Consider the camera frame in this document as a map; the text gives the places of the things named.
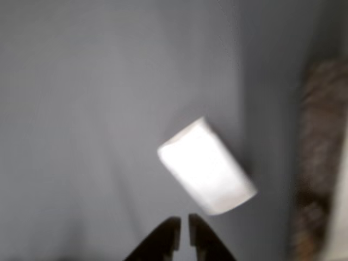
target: gray cloth backdrop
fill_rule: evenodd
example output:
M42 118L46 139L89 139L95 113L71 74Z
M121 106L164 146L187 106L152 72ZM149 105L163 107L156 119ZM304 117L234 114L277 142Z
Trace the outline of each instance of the gray cloth backdrop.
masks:
M0 2L0 260L121 260L199 213L240 261L287 256L297 87L318 1ZM205 216L156 149L200 116L259 194Z

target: blurry brown object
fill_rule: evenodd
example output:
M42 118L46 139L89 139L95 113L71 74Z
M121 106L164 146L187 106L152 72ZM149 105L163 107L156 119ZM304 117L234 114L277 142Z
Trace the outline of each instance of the blurry brown object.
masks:
M295 260L315 260L323 246L344 141L347 104L348 60L313 66L301 101Z

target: gray fabric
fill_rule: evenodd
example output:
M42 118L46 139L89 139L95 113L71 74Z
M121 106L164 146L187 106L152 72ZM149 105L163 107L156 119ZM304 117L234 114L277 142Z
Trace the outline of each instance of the gray fabric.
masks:
M204 218L238 260L285 260L315 2L2 0L0 259L121 260L179 215L194 260L201 210L156 149L205 115L260 192Z

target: white block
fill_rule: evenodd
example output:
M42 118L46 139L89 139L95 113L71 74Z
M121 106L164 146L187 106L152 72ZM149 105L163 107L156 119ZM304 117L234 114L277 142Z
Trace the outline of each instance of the white block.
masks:
M229 211L256 189L204 118L158 148L161 162L210 215Z

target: white foam block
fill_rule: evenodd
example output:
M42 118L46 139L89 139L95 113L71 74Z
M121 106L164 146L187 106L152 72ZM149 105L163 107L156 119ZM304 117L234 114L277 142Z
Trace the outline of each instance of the white foam block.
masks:
M210 215L246 202L256 189L204 118L158 148L161 162Z

